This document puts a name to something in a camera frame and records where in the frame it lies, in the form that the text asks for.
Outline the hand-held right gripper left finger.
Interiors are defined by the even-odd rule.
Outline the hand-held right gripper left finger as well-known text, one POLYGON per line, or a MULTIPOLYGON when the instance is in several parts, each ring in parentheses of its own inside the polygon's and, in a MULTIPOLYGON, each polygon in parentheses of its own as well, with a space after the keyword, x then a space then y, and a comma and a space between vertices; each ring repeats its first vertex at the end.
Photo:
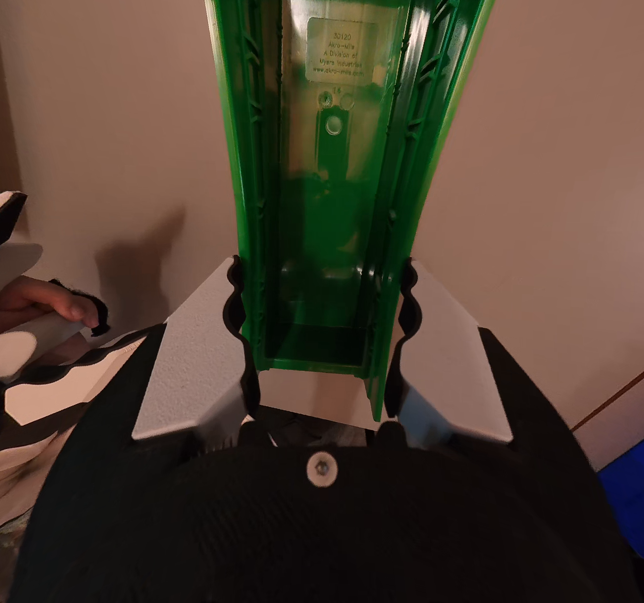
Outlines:
POLYGON ((236 443, 249 414, 244 343, 225 314, 238 262, 225 259, 165 321, 133 440, 192 431, 203 443, 236 443))

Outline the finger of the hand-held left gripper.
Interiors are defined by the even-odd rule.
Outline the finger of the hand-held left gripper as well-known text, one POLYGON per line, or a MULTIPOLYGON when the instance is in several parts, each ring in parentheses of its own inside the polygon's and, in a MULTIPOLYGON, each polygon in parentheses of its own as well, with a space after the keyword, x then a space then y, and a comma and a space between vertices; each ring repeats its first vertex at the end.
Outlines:
POLYGON ((92 349, 76 362, 42 366, 3 392, 2 428, 26 427, 67 409, 90 403, 103 390, 128 395, 128 416, 141 410, 166 324, 134 331, 92 349))
POLYGON ((1 193, 1 245, 9 241, 28 198, 20 191, 1 193))

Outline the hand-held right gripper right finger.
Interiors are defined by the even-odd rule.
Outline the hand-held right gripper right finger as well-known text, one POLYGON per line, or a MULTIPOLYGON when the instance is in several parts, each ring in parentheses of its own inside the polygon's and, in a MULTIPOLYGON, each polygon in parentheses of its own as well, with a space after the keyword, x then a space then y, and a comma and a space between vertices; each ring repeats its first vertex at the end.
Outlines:
POLYGON ((454 434, 507 444, 513 434, 478 322, 422 264, 400 281, 403 331, 386 377, 384 406, 413 448, 454 434))

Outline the green plastic bin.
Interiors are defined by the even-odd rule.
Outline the green plastic bin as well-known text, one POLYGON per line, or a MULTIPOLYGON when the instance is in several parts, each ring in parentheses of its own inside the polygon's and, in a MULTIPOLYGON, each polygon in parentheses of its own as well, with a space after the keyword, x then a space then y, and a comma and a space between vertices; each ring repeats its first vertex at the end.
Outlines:
POLYGON ((404 265, 495 0, 205 0, 258 371, 382 415, 404 265))

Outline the blue plastic bin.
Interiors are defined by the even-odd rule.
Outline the blue plastic bin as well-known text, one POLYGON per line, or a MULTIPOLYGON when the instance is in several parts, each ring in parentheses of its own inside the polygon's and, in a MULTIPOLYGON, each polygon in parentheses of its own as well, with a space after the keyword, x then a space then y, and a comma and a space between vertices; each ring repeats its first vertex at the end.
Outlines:
POLYGON ((643 559, 643 441, 599 471, 620 531, 643 559))

